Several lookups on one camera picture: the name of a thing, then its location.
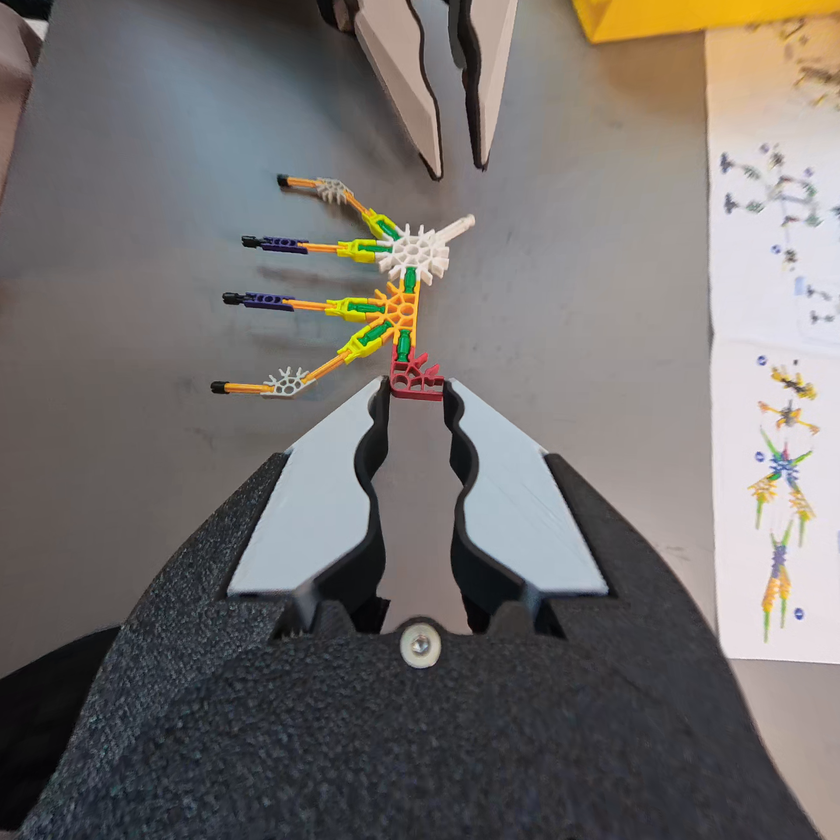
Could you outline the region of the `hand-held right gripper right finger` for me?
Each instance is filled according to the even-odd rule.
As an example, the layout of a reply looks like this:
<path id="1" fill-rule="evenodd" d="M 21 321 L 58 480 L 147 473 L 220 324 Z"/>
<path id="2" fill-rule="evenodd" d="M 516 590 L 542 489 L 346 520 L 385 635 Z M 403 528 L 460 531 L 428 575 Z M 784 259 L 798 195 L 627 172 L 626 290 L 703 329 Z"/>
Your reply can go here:
<path id="1" fill-rule="evenodd" d="M 548 452 L 457 380 L 444 384 L 449 463 L 463 484 L 451 567 L 470 629 L 505 602 L 546 632 L 543 603 L 610 589 L 547 462 Z"/>

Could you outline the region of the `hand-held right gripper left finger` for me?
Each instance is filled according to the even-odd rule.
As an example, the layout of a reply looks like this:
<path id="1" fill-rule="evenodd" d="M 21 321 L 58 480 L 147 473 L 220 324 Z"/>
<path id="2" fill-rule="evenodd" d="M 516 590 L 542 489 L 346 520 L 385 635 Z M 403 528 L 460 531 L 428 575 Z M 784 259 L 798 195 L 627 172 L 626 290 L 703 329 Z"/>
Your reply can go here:
<path id="1" fill-rule="evenodd" d="M 353 615 L 375 597 L 385 546 L 372 477 L 387 455 L 390 399 L 376 378 L 287 450 L 228 596 L 285 598 L 302 632 L 322 602 Z"/>

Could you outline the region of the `yellow box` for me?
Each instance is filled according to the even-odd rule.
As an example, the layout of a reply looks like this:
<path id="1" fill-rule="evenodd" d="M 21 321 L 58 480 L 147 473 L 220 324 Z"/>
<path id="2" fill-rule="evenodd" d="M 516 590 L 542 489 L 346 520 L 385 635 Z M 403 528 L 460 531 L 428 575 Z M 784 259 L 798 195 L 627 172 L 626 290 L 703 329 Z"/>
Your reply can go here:
<path id="1" fill-rule="evenodd" d="M 839 10 L 838 1 L 573 1 L 593 44 L 769 23 Z"/>

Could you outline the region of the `white printed instruction sheet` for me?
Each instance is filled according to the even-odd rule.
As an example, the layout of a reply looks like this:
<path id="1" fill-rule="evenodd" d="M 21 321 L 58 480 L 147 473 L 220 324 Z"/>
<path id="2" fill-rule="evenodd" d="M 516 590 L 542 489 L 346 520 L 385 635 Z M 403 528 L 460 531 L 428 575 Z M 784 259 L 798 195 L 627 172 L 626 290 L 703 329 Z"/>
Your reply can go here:
<path id="1" fill-rule="evenodd" d="M 730 658 L 839 662 L 838 14 L 706 36 L 712 495 Z"/>

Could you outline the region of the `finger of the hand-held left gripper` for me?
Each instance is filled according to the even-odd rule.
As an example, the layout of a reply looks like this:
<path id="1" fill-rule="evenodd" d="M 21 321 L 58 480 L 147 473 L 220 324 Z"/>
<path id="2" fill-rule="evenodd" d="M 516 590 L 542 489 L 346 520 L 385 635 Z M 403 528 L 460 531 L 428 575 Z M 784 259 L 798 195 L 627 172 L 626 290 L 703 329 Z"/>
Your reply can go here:
<path id="1" fill-rule="evenodd" d="M 424 67 L 424 28 L 408 1 L 360 1 L 354 30 L 436 181 L 443 177 L 438 103 Z"/>
<path id="2" fill-rule="evenodd" d="M 517 1 L 448 2 L 449 43 L 462 70 L 474 164 L 485 170 L 508 68 Z"/>

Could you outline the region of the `colourful rod-and-connector toy animal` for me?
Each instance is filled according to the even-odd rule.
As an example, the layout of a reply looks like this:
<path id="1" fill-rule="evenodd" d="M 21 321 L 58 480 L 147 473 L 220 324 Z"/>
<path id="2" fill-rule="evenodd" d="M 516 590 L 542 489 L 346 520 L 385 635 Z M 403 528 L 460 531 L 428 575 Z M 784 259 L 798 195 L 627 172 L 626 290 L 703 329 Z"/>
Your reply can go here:
<path id="1" fill-rule="evenodd" d="M 398 226 L 388 216 L 364 206 L 337 179 L 288 176 L 289 188 L 308 191 L 325 203 L 349 205 L 364 221 L 371 238 L 355 238 L 335 244 L 313 243 L 303 238 L 242 237 L 244 247 L 265 252 L 310 256 L 333 255 L 355 263 L 376 265 L 387 276 L 386 291 L 371 297 L 345 297 L 308 301 L 261 292 L 226 292 L 228 306 L 274 312 L 319 312 L 361 325 L 335 356 L 314 371 L 280 369 L 259 384 L 229 382 L 226 395 L 256 395 L 291 399 L 342 365 L 365 358 L 392 343 L 388 381 L 392 394 L 401 398 L 440 402 L 444 377 L 437 364 L 427 366 L 427 354 L 417 352 L 417 323 L 422 284 L 431 285 L 444 276 L 449 265 L 449 242 L 474 227 L 472 214 L 456 219 L 439 230 Z"/>

